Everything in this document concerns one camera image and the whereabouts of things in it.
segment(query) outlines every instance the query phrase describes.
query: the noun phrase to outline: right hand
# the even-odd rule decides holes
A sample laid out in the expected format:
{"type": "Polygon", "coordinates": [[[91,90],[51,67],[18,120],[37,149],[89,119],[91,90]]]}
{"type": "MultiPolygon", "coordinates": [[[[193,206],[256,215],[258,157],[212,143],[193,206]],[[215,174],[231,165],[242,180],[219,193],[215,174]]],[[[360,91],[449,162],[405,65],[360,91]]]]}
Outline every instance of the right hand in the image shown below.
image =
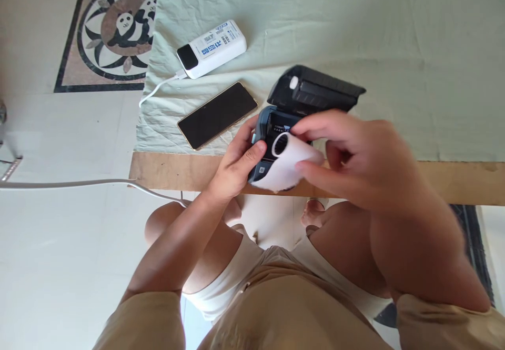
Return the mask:
{"type": "Polygon", "coordinates": [[[363,209],[410,215],[423,205],[429,209],[425,204],[442,202],[388,121],[362,121],[331,110],[303,118],[291,133],[306,141],[328,139],[331,169],[308,161],[296,168],[309,183],[363,209]]]}

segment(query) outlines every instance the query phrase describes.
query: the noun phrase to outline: black phone screen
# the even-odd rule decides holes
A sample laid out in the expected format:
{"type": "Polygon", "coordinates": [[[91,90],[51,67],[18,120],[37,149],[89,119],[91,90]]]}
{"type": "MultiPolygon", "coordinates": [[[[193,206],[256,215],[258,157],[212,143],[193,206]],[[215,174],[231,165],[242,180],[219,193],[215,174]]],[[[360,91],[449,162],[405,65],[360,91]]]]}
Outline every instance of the black phone screen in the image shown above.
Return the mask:
{"type": "Polygon", "coordinates": [[[177,126],[189,145],[198,150],[257,106],[249,92],[237,82],[180,120],[177,126]]]}

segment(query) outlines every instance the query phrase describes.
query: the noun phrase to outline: black floor border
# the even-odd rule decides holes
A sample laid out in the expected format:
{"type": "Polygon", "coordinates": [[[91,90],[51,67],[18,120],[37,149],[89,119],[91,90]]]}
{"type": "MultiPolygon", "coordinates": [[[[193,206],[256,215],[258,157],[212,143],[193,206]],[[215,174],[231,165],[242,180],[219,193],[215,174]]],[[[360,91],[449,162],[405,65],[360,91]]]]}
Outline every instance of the black floor border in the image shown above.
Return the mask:
{"type": "Polygon", "coordinates": [[[54,93],[65,92],[102,92],[102,91],[142,91],[144,82],[142,83],[110,83],[110,84],[87,84],[87,85],[63,85],[63,77],[68,62],[68,55],[72,46],[72,41],[76,35],[77,25],[79,23],[79,13],[84,0],[77,0],[72,16],[72,22],[68,31],[67,41],[63,50],[62,61],[59,66],[56,83],[53,89],[54,93]]]}
{"type": "Polygon", "coordinates": [[[474,205],[451,205],[451,208],[458,217],[458,221],[463,229],[466,239],[467,257],[479,276],[479,280],[484,286],[489,300],[491,300],[491,304],[494,307],[494,293],[491,277],[489,276],[488,264],[486,262],[486,251],[482,241],[477,208],[474,205]]]}
{"type": "Polygon", "coordinates": [[[60,63],[58,76],[56,77],[56,85],[54,86],[54,92],[70,92],[66,90],[62,90],[63,76],[65,75],[65,68],[67,67],[68,54],[70,53],[70,47],[72,46],[72,40],[74,39],[75,31],[77,29],[77,22],[79,19],[79,12],[83,5],[83,0],[77,0],[77,4],[75,5],[74,15],[72,16],[72,22],[70,24],[70,29],[68,31],[67,42],[65,43],[65,49],[63,50],[62,62],[60,63]]]}
{"type": "Polygon", "coordinates": [[[142,91],[144,83],[89,84],[74,86],[56,86],[55,93],[64,92],[101,92],[101,91],[142,91]]]}

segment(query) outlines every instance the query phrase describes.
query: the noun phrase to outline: white tile floor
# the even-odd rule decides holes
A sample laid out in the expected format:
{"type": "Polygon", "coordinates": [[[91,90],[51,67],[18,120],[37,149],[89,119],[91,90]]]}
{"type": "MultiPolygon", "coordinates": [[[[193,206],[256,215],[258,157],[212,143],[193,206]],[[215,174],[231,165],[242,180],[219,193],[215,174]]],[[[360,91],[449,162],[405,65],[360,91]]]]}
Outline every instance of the white tile floor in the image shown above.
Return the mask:
{"type": "MultiPolygon", "coordinates": [[[[127,177],[141,93],[52,94],[76,0],[5,1],[0,91],[7,139],[24,156],[12,181],[127,177]]],[[[262,247],[292,248],[304,202],[247,196],[242,222],[262,247]]],[[[123,186],[0,191],[0,348],[90,349],[146,249],[144,222],[163,203],[123,186]]],[[[504,208],[484,211],[502,299],[504,219],[504,208]]],[[[181,311],[192,350],[210,325],[184,299],[181,311]]],[[[380,330],[398,348],[397,332],[380,330]]]]}

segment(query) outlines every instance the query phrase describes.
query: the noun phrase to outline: beige shorts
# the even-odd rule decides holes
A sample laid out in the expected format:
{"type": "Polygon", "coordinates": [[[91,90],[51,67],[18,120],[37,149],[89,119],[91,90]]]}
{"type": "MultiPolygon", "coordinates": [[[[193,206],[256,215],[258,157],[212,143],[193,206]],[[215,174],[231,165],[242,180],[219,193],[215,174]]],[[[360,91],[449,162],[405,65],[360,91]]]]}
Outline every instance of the beige shorts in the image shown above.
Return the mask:
{"type": "Polygon", "coordinates": [[[212,283],[197,293],[183,296],[202,312],[205,320],[214,321],[224,313],[243,287],[247,276],[256,267],[271,262],[294,263],[308,268],[346,294],[370,321],[392,301],[371,295],[344,278],[318,253],[308,237],[304,237],[293,251],[289,252],[279,246],[263,250],[247,235],[243,236],[237,253],[228,266],[212,283]]]}

